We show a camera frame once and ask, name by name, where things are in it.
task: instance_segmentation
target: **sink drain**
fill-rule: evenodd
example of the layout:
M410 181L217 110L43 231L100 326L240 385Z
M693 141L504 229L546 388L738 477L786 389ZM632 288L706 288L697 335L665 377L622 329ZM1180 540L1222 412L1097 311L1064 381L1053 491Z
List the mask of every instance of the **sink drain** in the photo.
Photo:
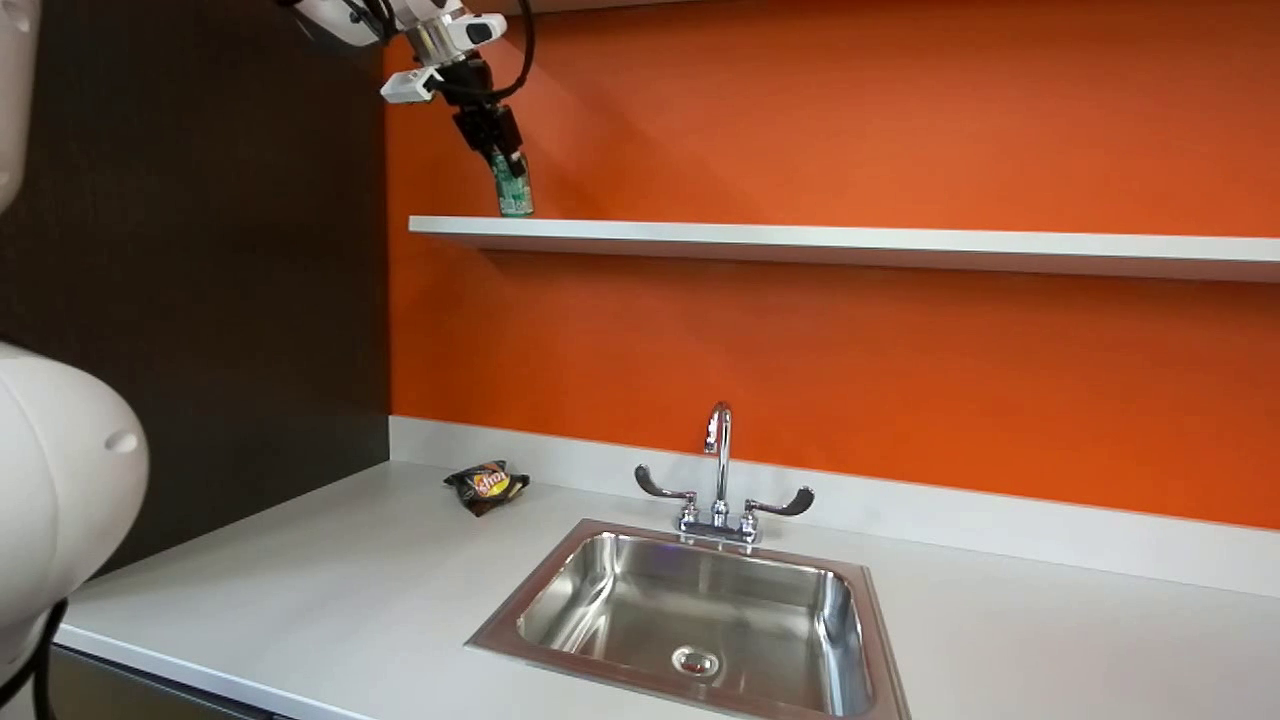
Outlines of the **sink drain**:
M719 659L692 646L680 646L671 653L671 664L676 670L694 678L709 678L719 670Z

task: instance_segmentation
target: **stainless steel sink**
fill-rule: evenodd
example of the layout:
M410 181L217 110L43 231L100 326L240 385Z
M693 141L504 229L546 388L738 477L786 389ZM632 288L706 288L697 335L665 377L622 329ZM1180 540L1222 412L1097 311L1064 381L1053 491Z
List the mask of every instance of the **stainless steel sink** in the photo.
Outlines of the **stainless steel sink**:
M468 644L759 717L906 720L865 568L582 520Z

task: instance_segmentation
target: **counter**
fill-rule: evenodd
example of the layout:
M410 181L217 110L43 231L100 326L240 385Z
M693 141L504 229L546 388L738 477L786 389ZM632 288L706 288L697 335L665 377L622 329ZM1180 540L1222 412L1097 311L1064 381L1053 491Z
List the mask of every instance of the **counter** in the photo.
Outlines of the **counter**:
M445 474L379 465L100 578L58 642L297 720L723 717L463 647L580 519L676 505L534 478L476 519ZM762 527L870 568L915 720L1280 717L1280 600Z

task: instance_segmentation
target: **faucet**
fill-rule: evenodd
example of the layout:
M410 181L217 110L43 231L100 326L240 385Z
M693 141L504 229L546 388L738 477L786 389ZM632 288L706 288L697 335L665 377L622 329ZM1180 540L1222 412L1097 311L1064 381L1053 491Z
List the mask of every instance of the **faucet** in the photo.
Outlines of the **faucet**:
M653 482L653 474L649 471L648 465L636 465L635 478L640 489L654 497L680 498L685 501L685 506L681 509L680 516L676 519L676 528L681 533L754 544L760 541L759 520L755 515L756 511L772 512L774 515L799 515L813 506L814 495L812 488L801 487L796 491L796 496L791 498L791 502L786 505L765 505L749 498L742 507L742 514L739 516L737 527L735 528L730 523L731 515L728 511L728 502L726 501L726 495L728 493L728 459L732 432L732 410L730 410L727 402L717 402L716 406L712 407L710 420L707 423L707 442L703 445L703 451L705 454L714 454L717 456L716 501L712 503L712 516L709 523L703 520L701 511L698 509L696 492L672 492L658 487L658 484Z

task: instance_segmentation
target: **faucet spout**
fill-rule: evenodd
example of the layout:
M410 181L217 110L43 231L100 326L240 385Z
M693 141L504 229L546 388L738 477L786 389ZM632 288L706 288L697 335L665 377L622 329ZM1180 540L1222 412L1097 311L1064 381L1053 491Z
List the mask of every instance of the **faucet spout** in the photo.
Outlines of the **faucet spout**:
M724 401L717 402L712 407L710 420L707 421L707 442L703 446L708 455L717 454L716 461L716 502L712 503L712 523L717 527L728 524L728 457L730 442L733 437L733 411Z

